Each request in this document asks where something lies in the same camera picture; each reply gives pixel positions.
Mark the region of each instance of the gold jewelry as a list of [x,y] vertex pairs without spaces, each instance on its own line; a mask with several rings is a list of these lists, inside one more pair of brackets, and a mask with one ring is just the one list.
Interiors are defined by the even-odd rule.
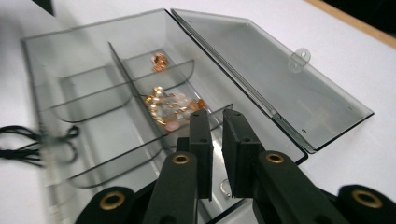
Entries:
[[162,87],[154,87],[144,101],[150,115],[168,132],[189,120],[192,112],[205,108],[203,99],[192,100],[183,93],[165,93]]
[[161,53],[155,53],[154,56],[151,57],[151,60],[154,64],[152,68],[154,72],[161,72],[165,70],[168,65],[168,59]]

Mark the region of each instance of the black cable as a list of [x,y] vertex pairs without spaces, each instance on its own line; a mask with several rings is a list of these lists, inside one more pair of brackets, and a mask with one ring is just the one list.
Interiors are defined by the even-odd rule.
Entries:
[[[25,127],[17,126],[17,125],[0,128],[0,134],[3,133],[22,135],[24,137],[33,140],[34,142],[27,146],[17,148],[15,150],[0,148],[0,158],[6,160],[22,161],[37,167],[44,167],[43,164],[39,163],[40,161],[42,161],[40,158],[39,151],[43,146],[43,141],[42,141],[43,138],[40,134],[34,133],[33,131]],[[76,148],[68,140],[75,138],[78,135],[79,135],[79,128],[77,126],[72,126],[69,130],[67,130],[65,136],[56,138],[56,140],[58,140],[59,142],[66,143],[67,145],[69,145],[70,149],[73,152],[73,157],[71,160],[67,161],[68,163],[74,162],[78,156]]]

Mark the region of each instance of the plastic divider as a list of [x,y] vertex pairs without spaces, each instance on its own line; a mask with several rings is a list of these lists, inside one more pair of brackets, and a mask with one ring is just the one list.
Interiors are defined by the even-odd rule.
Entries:
[[[220,127],[222,124],[222,112],[225,108],[233,108],[233,105],[224,106],[222,109],[217,110],[208,115],[210,129],[213,131]],[[131,149],[118,157],[115,157],[109,161],[103,162],[91,169],[88,169],[78,175],[70,177],[69,182],[77,188],[89,189],[103,185],[121,175],[125,175],[132,172],[142,164],[154,161],[156,157],[164,151],[172,152],[171,148],[165,147],[163,142],[167,142],[166,145],[175,146],[177,138],[186,136],[188,128],[181,128],[173,133],[161,136],[151,142],[146,143],[140,147]],[[155,165],[155,170],[161,170],[161,166]]]

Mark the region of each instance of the translucent gray lid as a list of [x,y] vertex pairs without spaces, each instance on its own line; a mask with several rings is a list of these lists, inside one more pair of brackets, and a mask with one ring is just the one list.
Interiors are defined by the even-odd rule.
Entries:
[[173,9],[230,79],[299,147],[320,150],[374,114],[254,22]]

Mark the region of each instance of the white table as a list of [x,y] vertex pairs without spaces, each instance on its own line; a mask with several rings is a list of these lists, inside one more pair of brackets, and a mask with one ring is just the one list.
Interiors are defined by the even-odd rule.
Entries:
[[[53,0],[57,17],[30,0],[0,0],[0,126],[35,128],[28,74],[20,39],[64,28],[133,15],[159,7],[250,18],[291,50],[310,50],[310,63],[374,110],[300,168],[333,194],[361,184],[396,201],[396,50],[305,1],[93,1]],[[18,147],[17,138],[1,147]],[[0,223],[49,222],[43,174],[17,161],[0,161]]]

